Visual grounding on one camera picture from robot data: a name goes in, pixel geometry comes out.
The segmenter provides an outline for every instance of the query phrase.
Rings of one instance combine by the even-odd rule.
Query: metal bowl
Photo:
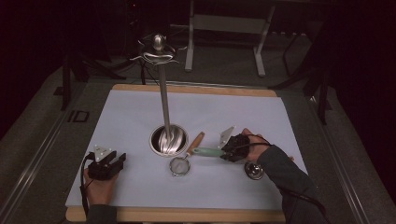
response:
[[[176,124],[170,126],[170,141],[166,137],[164,126],[154,130],[149,138],[151,149],[160,156],[174,157],[186,149],[189,143],[187,132]]]

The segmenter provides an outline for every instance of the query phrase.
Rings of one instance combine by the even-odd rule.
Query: metal rod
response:
[[[349,203],[349,206],[352,210],[352,213],[357,223],[362,223],[362,224],[370,223],[366,211],[364,210],[364,207],[361,204],[361,199],[359,198],[359,195],[353,186],[352,180],[350,179],[349,174],[347,173],[347,169],[343,161],[341,160],[341,156],[338,152],[339,150],[337,146],[334,144],[334,140],[332,139],[332,136],[329,133],[328,128],[326,127],[326,125],[322,125],[321,120],[317,116],[317,111],[315,111],[316,106],[309,101],[308,103],[310,105],[309,109],[313,115],[313,118],[316,118],[316,122],[318,126],[321,127],[319,130],[331,154],[330,159],[332,161],[332,165],[334,166],[334,171],[338,179],[340,180],[341,187],[343,188],[343,191],[346,195],[346,199]]]
[[[264,45],[265,39],[268,36],[268,31],[270,29],[271,20],[274,16],[275,6],[271,6],[270,11],[268,12],[267,20],[262,27],[262,38],[260,39],[259,46],[256,48],[256,54],[260,54],[262,52],[262,46]]]
[[[168,96],[166,93],[166,77],[165,77],[165,65],[158,64],[158,69],[160,72],[160,91],[161,91],[161,101],[163,102],[163,120],[165,122],[165,133],[168,143],[171,142],[171,132],[170,132],[170,121],[169,121],[169,107],[168,107]]]

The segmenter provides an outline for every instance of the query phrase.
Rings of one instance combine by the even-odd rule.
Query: dark background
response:
[[[202,1],[197,9],[227,15],[235,13],[231,9],[233,4],[245,4],[239,9],[247,10],[236,10],[240,16],[261,15],[259,10],[251,13],[252,6],[247,4],[260,1],[220,1],[224,4],[216,7],[211,2]],[[139,10],[127,8],[129,5],[122,1],[7,0],[0,4],[0,137],[19,117],[47,76],[62,65],[65,39],[72,40],[67,42],[68,49],[83,50],[95,59],[108,60],[108,53],[125,56],[134,53],[134,45],[126,40],[136,35],[130,31],[128,22],[138,13],[149,15],[151,19],[144,22],[151,25],[158,22],[151,8],[167,8],[171,12],[163,15],[166,18],[161,20],[163,23],[188,24],[189,16],[189,1],[184,0],[163,1],[159,6],[154,1],[146,1]],[[392,1],[347,4],[347,12],[335,14],[332,31],[322,47],[337,49],[332,86],[396,202],[396,6]],[[296,21],[292,11],[279,7],[271,29],[292,30],[290,27],[294,27]],[[319,51],[318,56],[325,62],[327,56],[323,52]]]

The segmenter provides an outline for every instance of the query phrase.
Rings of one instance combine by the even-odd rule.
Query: black sleeve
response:
[[[318,198],[311,178],[279,147],[271,146],[265,150],[258,158],[258,164],[280,189],[288,189],[314,200]],[[282,190],[280,192],[286,223],[327,223],[326,218],[313,203]]]
[[[117,224],[117,208],[105,204],[91,205],[86,224]]]

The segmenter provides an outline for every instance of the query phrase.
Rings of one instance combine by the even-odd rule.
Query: small metal object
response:
[[[99,147],[95,145],[93,147],[93,153],[95,154],[95,161],[101,161],[111,153],[111,148]]]
[[[169,169],[174,176],[186,175],[189,172],[191,166],[186,157],[175,157],[169,163]]]
[[[182,157],[175,157],[169,163],[169,169],[171,170],[174,176],[183,176],[186,175],[190,170],[190,162],[187,160],[188,157],[192,156],[193,149],[198,147],[204,138],[205,133],[200,132],[198,136],[192,141],[189,149],[187,149],[186,156]]]
[[[152,47],[158,51],[163,50],[165,47],[165,37],[159,34],[154,35],[154,37],[152,37]]]
[[[253,180],[259,180],[264,176],[264,170],[259,164],[247,161],[244,165],[247,176]]]
[[[218,148],[222,148],[228,143],[228,140],[230,140],[231,134],[233,134],[234,129],[235,126],[225,130],[220,134],[220,142]]]

